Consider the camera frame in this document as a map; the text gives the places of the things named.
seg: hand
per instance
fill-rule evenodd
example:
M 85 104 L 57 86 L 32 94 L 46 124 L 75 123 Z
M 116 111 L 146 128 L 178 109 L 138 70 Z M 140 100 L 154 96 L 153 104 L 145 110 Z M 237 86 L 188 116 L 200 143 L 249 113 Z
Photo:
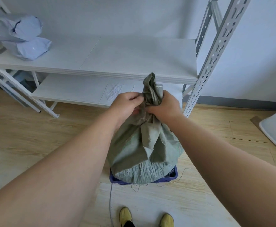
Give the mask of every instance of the hand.
M 143 101 L 144 97 L 142 93 L 138 92 L 125 92 L 116 97 L 109 111 L 117 118 L 117 129 L 120 128 L 131 114 L 139 112 L 137 107 Z
M 162 123 L 168 125 L 173 117 L 183 115 L 179 101 L 168 91 L 163 90 L 163 100 L 159 106 L 148 106 L 148 113 L 154 114 Z

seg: sack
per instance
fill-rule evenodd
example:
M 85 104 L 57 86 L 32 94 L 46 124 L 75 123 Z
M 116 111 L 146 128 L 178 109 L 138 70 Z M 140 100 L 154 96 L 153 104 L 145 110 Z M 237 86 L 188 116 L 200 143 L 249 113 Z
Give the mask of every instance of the sack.
M 45 38 L 35 38 L 28 42 L 2 41 L 4 47 L 14 56 L 25 61 L 33 61 L 49 50 L 51 41 Z
M 0 17 L 0 41 L 24 42 L 42 32 L 42 22 L 26 14 L 6 14 Z
M 132 184 L 151 183 L 166 176 L 184 151 L 170 129 L 145 111 L 146 106 L 161 103 L 163 86 L 156 84 L 154 73 L 143 84 L 140 113 L 129 117 L 116 132 L 107 155 L 114 177 Z

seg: shelf board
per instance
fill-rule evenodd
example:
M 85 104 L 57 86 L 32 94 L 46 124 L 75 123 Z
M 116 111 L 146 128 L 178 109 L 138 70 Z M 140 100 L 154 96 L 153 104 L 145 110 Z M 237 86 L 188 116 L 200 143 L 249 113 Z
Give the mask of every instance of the shelf board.
M 163 89 L 174 95 L 182 107 L 182 84 L 163 84 Z M 109 107 L 114 96 L 121 92 L 142 92 L 140 80 L 105 78 L 81 75 L 49 74 L 32 93 L 35 99 Z
M 47 73 L 143 80 L 151 72 L 157 81 L 195 84 L 193 39 L 49 35 L 50 50 L 34 61 L 9 51 L 0 55 L 0 68 Z

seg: white plastic bag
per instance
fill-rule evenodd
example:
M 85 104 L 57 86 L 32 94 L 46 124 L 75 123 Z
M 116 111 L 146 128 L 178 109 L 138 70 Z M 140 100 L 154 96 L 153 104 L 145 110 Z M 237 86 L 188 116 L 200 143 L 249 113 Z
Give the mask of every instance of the white plastic bag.
M 42 32 L 42 22 L 26 14 L 6 14 L 0 17 L 0 41 L 31 41 Z
M 35 38 L 28 42 L 2 41 L 4 47 L 14 56 L 25 61 L 33 61 L 49 50 L 51 41 L 45 38 Z

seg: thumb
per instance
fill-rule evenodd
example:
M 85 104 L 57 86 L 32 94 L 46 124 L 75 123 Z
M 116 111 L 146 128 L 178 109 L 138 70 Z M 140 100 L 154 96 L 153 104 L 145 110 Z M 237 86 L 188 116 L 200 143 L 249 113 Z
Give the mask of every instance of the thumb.
M 157 107 L 157 106 L 148 106 L 148 107 L 145 108 L 145 110 L 146 110 L 148 113 L 150 113 L 150 114 L 155 114 L 155 113 L 156 113 L 156 110 L 157 110 L 156 107 Z
M 131 101 L 136 107 L 136 106 L 139 106 L 144 101 L 144 97 L 143 96 L 138 96 L 137 98 L 132 99 Z

